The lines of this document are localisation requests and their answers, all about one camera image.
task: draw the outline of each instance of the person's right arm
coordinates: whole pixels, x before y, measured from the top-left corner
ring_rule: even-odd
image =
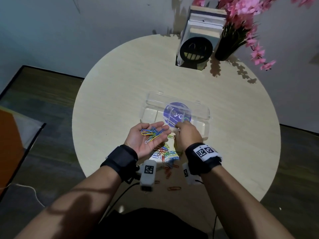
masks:
[[[190,122],[178,123],[177,145],[186,151],[203,139]],[[221,165],[210,169],[199,157],[191,168],[201,176],[212,205],[230,238],[293,238],[289,231]]]

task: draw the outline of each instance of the table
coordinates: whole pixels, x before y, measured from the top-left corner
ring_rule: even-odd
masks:
[[[131,40],[99,60],[86,76],[75,101],[72,132],[76,154],[86,176],[123,144],[129,129],[140,122],[146,94],[162,91],[184,100],[199,100],[211,112],[207,144],[223,157],[223,166],[257,200],[276,174],[280,128],[274,106],[261,82],[234,56],[214,58],[203,70],[175,66],[177,36],[151,35]],[[190,225],[210,232],[214,209],[203,185],[187,185],[181,164],[151,193],[131,188],[117,203],[128,212],[141,207],[165,209]],[[181,186],[180,191],[167,191]],[[128,187],[122,183],[112,202]],[[158,229],[169,222],[158,221]]]

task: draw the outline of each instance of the forearm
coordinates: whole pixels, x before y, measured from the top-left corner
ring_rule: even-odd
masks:
[[[222,166],[201,174],[230,238],[293,238],[288,230]]]
[[[99,222],[121,184],[102,166],[35,217],[16,238],[84,238]]]

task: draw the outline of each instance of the person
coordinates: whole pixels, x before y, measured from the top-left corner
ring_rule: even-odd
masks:
[[[152,126],[158,131],[165,131],[145,144],[141,130]],[[221,156],[203,143],[195,126],[184,121],[179,122],[176,127],[180,129],[175,135],[177,146],[187,156],[191,174],[201,176],[229,238],[293,238],[289,231],[223,168]],[[131,238],[134,235],[139,238],[207,238],[207,234],[162,210],[142,208],[123,215],[113,211],[101,220],[121,182],[135,173],[137,160],[150,154],[170,133],[169,126],[164,125],[164,122],[151,125],[139,123],[132,127],[124,144],[111,152],[96,172],[46,207],[16,238]],[[163,219],[169,221],[169,225],[164,228],[154,226],[156,220]]]

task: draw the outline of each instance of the wooden floor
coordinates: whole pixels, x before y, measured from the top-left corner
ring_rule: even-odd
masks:
[[[0,105],[47,123],[14,178],[36,188],[48,205],[85,178],[73,147],[71,121],[82,79],[24,68]],[[319,235],[319,137],[281,126],[278,171],[262,204],[296,238]],[[32,190],[12,186],[0,203],[0,238],[13,238],[42,207]]]

